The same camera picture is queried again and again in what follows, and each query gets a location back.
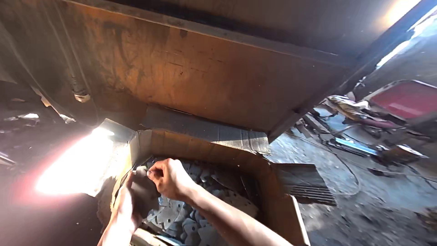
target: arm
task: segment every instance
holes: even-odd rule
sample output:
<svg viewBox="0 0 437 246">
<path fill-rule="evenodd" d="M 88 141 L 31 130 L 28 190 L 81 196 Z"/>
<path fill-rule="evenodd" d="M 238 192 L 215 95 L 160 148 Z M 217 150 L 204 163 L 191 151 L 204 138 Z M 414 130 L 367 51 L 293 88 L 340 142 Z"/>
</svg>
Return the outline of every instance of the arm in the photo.
<svg viewBox="0 0 437 246">
<path fill-rule="evenodd" d="M 126 177 L 126 181 L 119 191 L 115 201 L 115 212 L 100 238 L 98 246 L 124 246 L 129 245 L 132 235 L 138 228 L 141 218 L 133 211 L 132 198 L 132 173 Z"/>
<path fill-rule="evenodd" d="M 291 245 L 254 218 L 216 198 L 197 185 L 178 160 L 167 159 L 156 162 L 148 171 L 147 176 L 164 196 L 184 201 L 199 210 L 229 244 Z"/>
</svg>

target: cardboard flap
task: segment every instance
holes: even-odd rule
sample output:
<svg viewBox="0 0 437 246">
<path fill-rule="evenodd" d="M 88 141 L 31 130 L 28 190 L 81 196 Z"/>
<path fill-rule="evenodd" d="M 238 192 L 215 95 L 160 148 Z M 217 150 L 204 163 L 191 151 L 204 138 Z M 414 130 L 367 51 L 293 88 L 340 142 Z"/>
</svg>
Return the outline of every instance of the cardboard flap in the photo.
<svg viewBox="0 0 437 246">
<path fill-rule="evenodd" d="M 215 123 L 181 111 L 149 105 L 141 125 L 147 129 L 167 130 L 200 138 L 211 143 L 251 153 L 270 154 L 264 132 L 244 130 Z"/>
</svg>

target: forearm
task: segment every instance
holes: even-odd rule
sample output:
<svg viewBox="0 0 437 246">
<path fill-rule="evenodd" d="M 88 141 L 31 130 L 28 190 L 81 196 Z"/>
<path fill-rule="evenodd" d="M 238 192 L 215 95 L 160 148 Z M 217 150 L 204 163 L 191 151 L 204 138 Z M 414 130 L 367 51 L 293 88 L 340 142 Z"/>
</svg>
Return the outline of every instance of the forearm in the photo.
<svg viewBox="0 0 437 246">
<path fill-rule="evenodd" d="M 115 214 L 103 232 L 98 246 L 128 246 L 134 232 L 135 225 L 131 218 Z"/>
<path fill-rule="evenodd" d="M 218 199 L 200 186 L 196 186 L 188 192 L 186 202 L 199 210 L 229 244 L 291 245 L 254 218 Z"/>
</svg>

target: metal frame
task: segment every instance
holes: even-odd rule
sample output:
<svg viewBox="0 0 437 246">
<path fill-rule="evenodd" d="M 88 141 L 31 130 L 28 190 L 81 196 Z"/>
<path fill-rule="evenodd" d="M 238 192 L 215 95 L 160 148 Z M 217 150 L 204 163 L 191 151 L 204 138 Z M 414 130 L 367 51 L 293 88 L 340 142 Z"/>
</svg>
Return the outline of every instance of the metal frame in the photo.
<svg viewBox="0 0 437 246">
<path fill-rule="evenodd" d="M 123 4 L 114 3 L 107 0 L 62 0 L 74 4 L 80 4 L 87 7 L 106 10 L 116 14 L 122 14 L 143 21 L 149 21 L 165 25 L 168 27 L 178 28 L 189 32 L 224 39 L 259 49 L 265 49 L 285 55 L 295 56 L 308 60 L 314 60 L 326 64 L 332 64 L 339 67 L 351 67 L 354 65 L 354 59 L 345 58 L 336 54 L 301 47 L 290 43 L 277 42 L 256 36 L 251 36 L 239 32 L 233 32 L 218 27 L 213 27 L 193 21 L 139 9 Z"/>
</svg>

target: hand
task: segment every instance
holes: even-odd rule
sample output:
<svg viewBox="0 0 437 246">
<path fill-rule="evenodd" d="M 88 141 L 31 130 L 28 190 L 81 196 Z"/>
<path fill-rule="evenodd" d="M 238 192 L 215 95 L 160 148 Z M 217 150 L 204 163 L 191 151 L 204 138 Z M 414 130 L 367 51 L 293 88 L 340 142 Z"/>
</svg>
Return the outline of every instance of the hand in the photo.
<svg viewBox="0 0 437 246">
<path fill-rule="evenodd" d="M 141 216 L 134 211 L 134 198 L 132 191 L 132 172 L 129 172 L 124 184 L 118 192 L 117 199 L 114 204 L 114 213 L 111 216 L 112 221 L 118 221 L 126 224 L 129 230 L 135 232 L 141 223 Z"/>
<path fill-rule="evenodd" d="M 129 245 L 132 235 L 141 223 L 141 216 L 134 212 L 132 172 L 129 172 L 121 186 L 109 224 L 97 246 Z"/>
<path fill-rule="evenodd" d="M 187 174 L 179 160 L 157 161 L 147 172 L 159 193 L 179 201 L 186 201 L 197 184 Z"/>
</svg>

